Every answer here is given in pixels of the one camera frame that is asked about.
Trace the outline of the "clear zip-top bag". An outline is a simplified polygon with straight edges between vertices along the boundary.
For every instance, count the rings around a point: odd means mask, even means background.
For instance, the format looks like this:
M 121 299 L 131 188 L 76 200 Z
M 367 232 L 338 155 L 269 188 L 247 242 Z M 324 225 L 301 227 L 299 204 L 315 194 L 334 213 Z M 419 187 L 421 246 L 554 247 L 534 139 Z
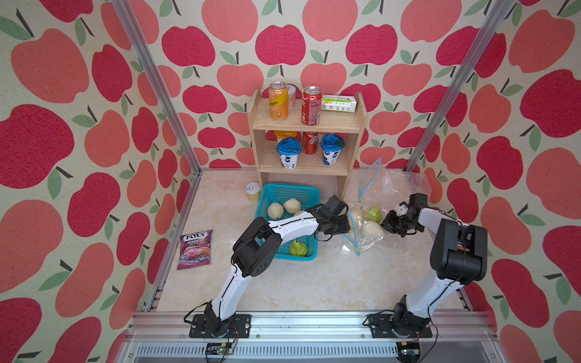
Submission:
M 391 234 L 381 223 L 387 217 L 389 208 L 383 204 L 348 204 L 347 221 L 349 231 L 342 235 L 344 247 L 361 256 L 372 248 L 403 248 L 399 235 Z
M 356 199 L 358 203 L 387 212 L 395 210 L 401 202 L 407 202 L 410 195 L 431 196 L 431 186 L 425 174 L 384 169 L 381 161 L 379 158 L 372 163 L 363 174 Z

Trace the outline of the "teal plastic basket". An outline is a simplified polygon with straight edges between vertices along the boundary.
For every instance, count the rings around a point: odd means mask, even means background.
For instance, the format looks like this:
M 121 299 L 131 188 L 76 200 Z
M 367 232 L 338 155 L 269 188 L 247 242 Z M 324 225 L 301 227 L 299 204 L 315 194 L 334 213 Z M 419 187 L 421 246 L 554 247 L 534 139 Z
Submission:
M 282 205 L 293 198 L 301 203 L 300 210 L 306 211 L 307 208 L 320 204 L 321 192 L 315 187 L 304 185 L 266 184 L 263 187 L 255 217 L 265 219 L 274 232 L 281 235 L 282 243 L 275 254 L 275 258 L 301 262 L 312 261 L 316 258 L 318 249 L 318 242 L 314 236 L 316 220 L 313 216 L 310 214 L 304 217 L 294 216 L 294 213 L 289 213 L 286 209 L 283 209 L 281 219 L 272 219 L 268 215 L 268 209 L 271 204 L 278 203 Z M 307 252 L 305 256 L 297 257 L 291 254 L 291 243 L 295 241 L 306 245 Z

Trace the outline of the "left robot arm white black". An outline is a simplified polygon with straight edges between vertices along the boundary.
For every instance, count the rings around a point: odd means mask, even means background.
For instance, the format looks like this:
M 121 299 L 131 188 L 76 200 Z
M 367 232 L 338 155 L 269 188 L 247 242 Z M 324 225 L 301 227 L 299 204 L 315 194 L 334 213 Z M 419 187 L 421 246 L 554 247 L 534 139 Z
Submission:
M 217 297 L 202 304 L 202 315 L 190 319 L 189 312 L 184 317 L 184 323 L 190 326 L 189 337 L 247 337 L 242 330 L 251 316 L 237 316 L 236 311 L 250 282 L 269 268 L 284 243 L 319 233 L 329 237 L 348 233 L 348 211 L 348 205 L 334 195 L 326 204 L 317 204 L 298 216 L 275 221 L 254 219 L 232 248 L 231 269 Z

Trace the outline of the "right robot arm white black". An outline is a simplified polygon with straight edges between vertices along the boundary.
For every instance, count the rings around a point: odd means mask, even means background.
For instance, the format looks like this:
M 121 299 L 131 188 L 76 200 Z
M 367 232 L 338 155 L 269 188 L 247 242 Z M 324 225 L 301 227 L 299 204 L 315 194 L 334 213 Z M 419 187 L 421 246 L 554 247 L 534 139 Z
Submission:
M 412 293 L 395 305 L 390 317 L 390 329 L 397 337 L 419 335 L 448 296 L 482 280 L 487 273 L 487 230 L 429 207 L 425 194 L 410 195 L 407 202 L 387 214 L 381 227 L 400 237 L 425 230 L 434 234 L 431 270 Z

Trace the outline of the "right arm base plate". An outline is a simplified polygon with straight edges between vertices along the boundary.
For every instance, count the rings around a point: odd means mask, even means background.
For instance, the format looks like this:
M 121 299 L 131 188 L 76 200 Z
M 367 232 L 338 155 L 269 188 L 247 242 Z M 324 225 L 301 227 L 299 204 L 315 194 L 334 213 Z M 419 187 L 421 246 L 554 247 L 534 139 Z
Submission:
M 370 314 L 363 326 L 370 329 L 373 338 L 401 338 L 415 340 L 431 338 L 430 319 L 414 316 L 411 313 Z

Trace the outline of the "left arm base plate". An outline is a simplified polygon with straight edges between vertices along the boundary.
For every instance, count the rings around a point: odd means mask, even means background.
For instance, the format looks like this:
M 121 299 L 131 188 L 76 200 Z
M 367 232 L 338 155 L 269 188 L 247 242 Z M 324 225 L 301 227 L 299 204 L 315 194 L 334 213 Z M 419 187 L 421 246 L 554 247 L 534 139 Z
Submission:
M 234 314 L 231 318 L 219 321 L 218 318 L 197 314 L 193 317 L 189 337 L 199 339 L 229 338 L 246 339 L 250 336 L 252 315 Z

